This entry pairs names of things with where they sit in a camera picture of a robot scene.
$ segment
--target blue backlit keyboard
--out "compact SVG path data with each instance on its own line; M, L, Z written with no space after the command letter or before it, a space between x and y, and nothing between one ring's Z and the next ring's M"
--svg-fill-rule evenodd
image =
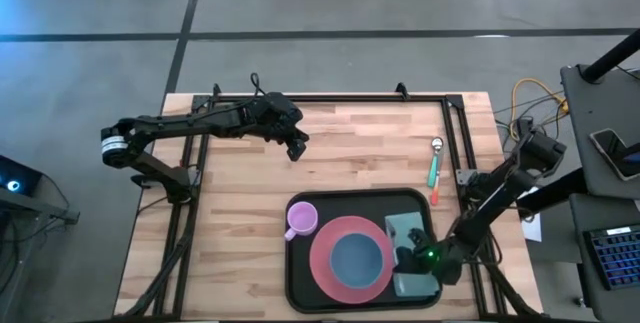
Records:
M607 290L640 285L640 225L584 232Z

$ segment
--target white paper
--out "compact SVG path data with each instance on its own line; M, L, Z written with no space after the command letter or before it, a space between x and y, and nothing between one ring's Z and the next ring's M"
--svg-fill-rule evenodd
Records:
M526 193L522 193L518 199L526 196L527 194L533 193L538 190L538 187L533 187ZM542 242L542 227L540 226L540 213L533 216L533 221L525 222L522 221L522 232L524 233L524 238L535 241Z

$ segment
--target purple cup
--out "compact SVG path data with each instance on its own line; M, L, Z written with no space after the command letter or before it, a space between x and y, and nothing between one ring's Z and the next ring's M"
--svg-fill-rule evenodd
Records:
M318 211L309 202L294 203L287 212L289 230L284 234L284 239L292 240L296 235L306 236L316 230L318 226Z

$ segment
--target black metal frame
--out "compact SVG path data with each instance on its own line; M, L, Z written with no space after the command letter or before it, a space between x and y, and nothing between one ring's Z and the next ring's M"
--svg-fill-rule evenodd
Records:
M445 131L448 136L448 144L451 155L451 163L453 165L453 169L462 169L461 159L458 155L458 146L456 142L456 137L453 129L453 120L451 117L451 109L455 109L458 115L459 124L461 127L461 136L464 146L464 151L467 157L468 168L475 169L476 168L476 160L474 155L474 150L471 142L471 134L469 131L469 126L467 122L467 117L465 114L464 103L462 95L410 95L407 92L406 87L400 83L398 84L396 90L398 94L357 94L357 95L344 95L344 94L289 94L287 97L296 103L305 103L305 102L431 102L438 103L442 109ZM234 95L234 96L225 96L219 95L219 89L214 96L202 96L197 95L194 96L192 102L192 112L198 109L198 107L202 106L203 100L209 100L210 102L222 102L222 103L234 103L246 98L245 95ZM213 104L208 105L208 109L211 109ZM193 146L194 137L187 137L185 139L181 165L183 167L187 167L191 160L191 151ZM207 156L207 146L208 146L209 136L204 135L201 137L200 149L198 152L198 158L196 167L198 171L203 172L206 164L206 156ZM185 237L189 238L187 241L187 245L183 247L177 247L177 234L178 234L178 223L180 221L181 212L183 209L182 205L174 205L171 211L171 218L169 221L169 228L167 231L167 238L165 241L165 249L163 253L163 269L159 272L156 279L160 277L162 279L162 284L160 289L157 291L155 295L154 306L152 310L151 316L138 316L141 321L153 320L153 321L175 321L180 320L182 307L184 304L184 294L186 289L186 280L189 271L189 259L191 255L191 244L193 241L193 234L195 231L195 222L198 212L199 205L199 195L200 195L200 181L197 181L194 184L195 194L194 199L186 204L188 207L188 216L187 222L184 228L183 236L180 240L183 240ZM458 193L458 202L460 205L461 212L465 211L468 207L466 203L462 201L461 197L461 187L456 182L456 191ZM171 309L171 313L164 313L165 310L165 298L166 298L166 280L168 279L171 271L175 267L177 260L175 259L176 252L180 249L180 267L178 273L178 280L175 286L175 299L173 302L173 306ZM487 244L483 247L483 252L491 261L495 261L495 253L493 251L493 247L490 244ZM482 283L482 276L480 274L480 269L476 265L471 265L471 278L474 289L474 296L476 307L478 310L479 318L490 315L492 313L488 312L487 301L484 294L484 288ZM506 304L505 304L505 296L499 289L497 283L491 279L492 282L492 290L493 296L496 303L497 314L505 315L507 314ZM114 319L124 319L124 317L114 317Z

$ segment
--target butcher block tabletop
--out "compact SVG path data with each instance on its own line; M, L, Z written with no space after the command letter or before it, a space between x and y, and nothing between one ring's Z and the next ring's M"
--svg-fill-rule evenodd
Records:
M489 95L459 93L478 168L491 171L503 160ZM167 95L163 115L188 113L194 94ZM295 311L285 297L285 206L299 192L410 187L430 197L426 187L433 149L440 136L447 147L442 108L430 102L297 103L304 114L298 127L310 135L307 150L291 162L285 146L246 136L209 140L202 176L182 319L192 320L438 320L478 317L468 266L455 286L445 286L431 308L327 313ZM458 153L467 167L455 110ZM197 157L199 139L192 157ZM156 142L153 155L179 164L184 138ZM449 149L443 151L440 201L430 207L438 239L460 214ZM145 190L140 207L162 198L162 188ZM136 219L115 314L124 313L158 273L167 236L170 204L162 202ZM505 211L492 225L504 253L500 269L534 309L542 305L518 213ZM483 272L489 312L495 312L488 275ZM171 308L177 269L169 280Z

